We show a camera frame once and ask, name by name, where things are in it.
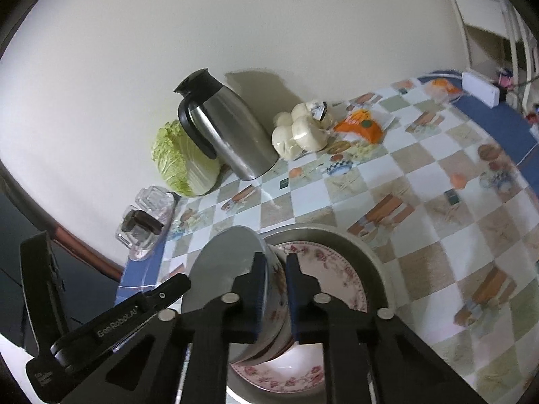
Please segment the white wooden shelf rack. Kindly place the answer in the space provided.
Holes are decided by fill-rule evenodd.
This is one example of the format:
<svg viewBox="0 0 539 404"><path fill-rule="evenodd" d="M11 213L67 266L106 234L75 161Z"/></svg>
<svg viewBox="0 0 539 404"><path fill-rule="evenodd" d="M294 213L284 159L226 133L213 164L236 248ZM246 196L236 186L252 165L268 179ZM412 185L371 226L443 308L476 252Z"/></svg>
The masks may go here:
<svg viewBox="0 0 539 404"><path fill-rule="evenodd" d="M467 69L480 73L490 81L498 71L512 73L510 90L520 99L522 114L528 114L538 87L538 40L509 0L449 0L462 34ZM496 38L500 43L499 58L473 60L471 43L477 33Z"/></svg>

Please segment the clear orange plastic bag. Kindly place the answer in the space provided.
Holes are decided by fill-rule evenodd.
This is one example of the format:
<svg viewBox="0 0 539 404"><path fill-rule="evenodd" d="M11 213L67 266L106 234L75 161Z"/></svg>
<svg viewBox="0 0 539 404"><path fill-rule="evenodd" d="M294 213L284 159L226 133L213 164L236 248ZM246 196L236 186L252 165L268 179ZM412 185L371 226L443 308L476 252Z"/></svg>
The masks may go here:
<svg viewBox="0 0 539 404"><path fill-rule="evenodd" d="M424 85L424 90L436 103L451 103L458 100L463 91L443 77L434 78Z"/></svg>

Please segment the checkered plastic tablecloth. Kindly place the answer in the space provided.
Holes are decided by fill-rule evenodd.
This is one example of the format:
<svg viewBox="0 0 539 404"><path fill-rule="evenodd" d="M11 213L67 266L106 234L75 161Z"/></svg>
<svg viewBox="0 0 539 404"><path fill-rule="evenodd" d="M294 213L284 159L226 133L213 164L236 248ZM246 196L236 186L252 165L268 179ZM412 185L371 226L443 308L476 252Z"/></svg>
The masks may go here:
<svg viewBox="0 0 539 404"><path fill-rule="evenodd" d="M163 251L126 266L117 299L186 271L232 225L365 221L398 315L486 401L516 403L538 372L538 145L513 108L469 94L442 104L428 81L348 102L392 118L379 144L343 136L256 180L226 171L182 200Z"/></svg>

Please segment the stainless steel thermos jug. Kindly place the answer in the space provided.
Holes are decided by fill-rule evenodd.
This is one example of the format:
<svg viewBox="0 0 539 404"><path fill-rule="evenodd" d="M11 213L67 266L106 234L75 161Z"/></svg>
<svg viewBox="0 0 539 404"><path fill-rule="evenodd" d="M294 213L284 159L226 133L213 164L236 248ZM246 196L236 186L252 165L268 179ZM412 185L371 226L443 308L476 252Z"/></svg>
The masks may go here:
<svg viewBox="0 0 539 404"><path fill-rule="evenodd" d="M257 179L278 161L270 134L247 103L206 68L182 80L175 92L183 96L179 123L208 158L221 159L241 180Z"/></svg>

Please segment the white power bank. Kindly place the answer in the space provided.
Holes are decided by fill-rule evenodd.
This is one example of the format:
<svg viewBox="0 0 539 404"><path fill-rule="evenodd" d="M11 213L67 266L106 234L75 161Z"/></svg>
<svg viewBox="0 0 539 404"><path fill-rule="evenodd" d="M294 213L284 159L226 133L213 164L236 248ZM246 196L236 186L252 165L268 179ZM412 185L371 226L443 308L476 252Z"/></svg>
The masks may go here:
<svg viewBox="0 0 539 404"><path fill-rule="evenodd" d="M473 70L462 73L462 89L489 108L500 103L500 89L489 79Z"/></svg>

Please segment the orange snack packet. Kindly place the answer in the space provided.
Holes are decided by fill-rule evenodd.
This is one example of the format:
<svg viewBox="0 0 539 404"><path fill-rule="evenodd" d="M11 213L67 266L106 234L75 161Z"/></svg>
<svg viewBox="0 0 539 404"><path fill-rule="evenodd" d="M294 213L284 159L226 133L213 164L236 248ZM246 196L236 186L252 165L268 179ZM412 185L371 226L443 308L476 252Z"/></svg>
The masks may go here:
<svg viewBox="0 0 539 404"><path fill-rule="evenodd" d="M334 126L334 131L359 135L370 144L379 143L394 117L386 112L357 108Z"/></svg>

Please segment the bag of steamed buns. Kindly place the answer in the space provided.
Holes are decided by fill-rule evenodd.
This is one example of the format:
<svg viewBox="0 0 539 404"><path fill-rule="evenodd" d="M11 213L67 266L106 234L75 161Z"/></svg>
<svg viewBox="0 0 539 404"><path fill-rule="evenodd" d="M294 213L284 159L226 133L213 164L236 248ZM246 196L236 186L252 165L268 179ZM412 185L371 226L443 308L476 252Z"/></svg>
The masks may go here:
<svg viewBox="0 0 539 404"><path fill-rule="evenodd" d="M273 117L271 143L282 159L295 161L307 153L325 149L334 124L326 102L299 103L291 112L283 111Z"/></svg>

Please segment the tray with glass cups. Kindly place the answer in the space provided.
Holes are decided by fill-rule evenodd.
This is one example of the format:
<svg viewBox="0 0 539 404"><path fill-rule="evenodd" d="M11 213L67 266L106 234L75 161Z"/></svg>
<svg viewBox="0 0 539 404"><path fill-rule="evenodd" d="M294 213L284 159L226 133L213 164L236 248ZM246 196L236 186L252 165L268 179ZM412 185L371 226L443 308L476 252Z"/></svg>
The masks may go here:
<svg viewBox="0 0 539 404"><path fill-rule="evenodd" d="M178 202L174 193L161 186L139 190L115 232L115 238L128 249L130 260L145 260L166 237Z"/></svg>

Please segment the floral round porcelain plate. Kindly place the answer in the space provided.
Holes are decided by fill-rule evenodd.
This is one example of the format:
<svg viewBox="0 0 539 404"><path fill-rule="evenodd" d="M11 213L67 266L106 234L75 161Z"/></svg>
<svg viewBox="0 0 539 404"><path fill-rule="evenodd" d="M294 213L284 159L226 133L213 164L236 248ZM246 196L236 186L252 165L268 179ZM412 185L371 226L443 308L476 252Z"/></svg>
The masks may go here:
<svg viewBox="0 0 539 404"><path fill-rule="evenodd" d="M285 259L296 253L303 274L315 277L322 292L344 301L351 309L368 310L366 290L352 266L335 250L313 242L292 241L272 248ZM233 364L232 370L250 385L277 394L298 394L322 387L322 345L300 345L291 335L286 319L269 350L257 361Z"/></svg>

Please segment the pale blue round bowl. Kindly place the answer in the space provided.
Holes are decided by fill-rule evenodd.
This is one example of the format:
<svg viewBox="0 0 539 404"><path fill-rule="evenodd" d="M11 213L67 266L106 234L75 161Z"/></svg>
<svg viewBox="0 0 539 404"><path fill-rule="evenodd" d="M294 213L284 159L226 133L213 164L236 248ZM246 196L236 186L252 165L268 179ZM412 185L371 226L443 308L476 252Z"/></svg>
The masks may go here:
<svg viewBox="0 0 539 404"><path fill-rule="evenodd" d="M215 235L202 249L188 273L192 287L182 296L181 312L185 314L198 310L217 296L230 292L235 278L249 273L256 253L266 257L263 243L266 242L246 226L232 226ZM265 301L267 257L266 267L267 277L262 284Z"/></svg>

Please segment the stainless steel round plate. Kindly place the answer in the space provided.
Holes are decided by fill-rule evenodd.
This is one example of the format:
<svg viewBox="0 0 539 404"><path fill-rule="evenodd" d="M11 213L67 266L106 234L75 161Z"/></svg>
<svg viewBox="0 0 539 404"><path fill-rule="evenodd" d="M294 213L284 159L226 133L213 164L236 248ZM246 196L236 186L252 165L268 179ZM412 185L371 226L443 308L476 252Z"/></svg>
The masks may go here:
<svg viewBox="0 0 539 404"><path fill-rule="evenodd" d="M371 311L395 306L394 291L385 275L381 261L357 237L323 224L291 224L270 230L262 234L262 237L274 246L290 241L306 241L329 247L343 256L351 268L357 272L366 290L366 303ZM249 385L230 369L227 401L229 403L324 403L325 390L320 385L311 391L296 394L272 394Z"/></svg>

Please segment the napa cabbage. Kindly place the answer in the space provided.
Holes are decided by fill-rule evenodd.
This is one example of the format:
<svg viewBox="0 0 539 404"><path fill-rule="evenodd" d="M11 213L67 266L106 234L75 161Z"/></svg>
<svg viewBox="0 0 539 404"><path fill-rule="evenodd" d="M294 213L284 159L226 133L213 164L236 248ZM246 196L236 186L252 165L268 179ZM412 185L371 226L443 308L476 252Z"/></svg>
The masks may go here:
<svg viewBox="0 0 539 404"><path fill-rule="evenodd" d="M220 172L219 160L208 158L178 120L160 127L152 147L152 159L166 184L187 197L208 193Z"/></svg>

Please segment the strawberry pattern bowl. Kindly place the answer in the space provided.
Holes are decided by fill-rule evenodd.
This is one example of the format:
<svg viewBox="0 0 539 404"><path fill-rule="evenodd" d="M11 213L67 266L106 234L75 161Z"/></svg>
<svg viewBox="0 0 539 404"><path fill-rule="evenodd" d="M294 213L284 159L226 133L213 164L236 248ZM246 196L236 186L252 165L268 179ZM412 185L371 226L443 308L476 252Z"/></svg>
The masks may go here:
<svg viewBox="0 0 539 404"><path fill-rule="evenodd" d="M291 345L284 252L267 243L263 246L268 261L268 283L262 328L254 344L230 346L230 364L255 366L278 357Z"/></svg>

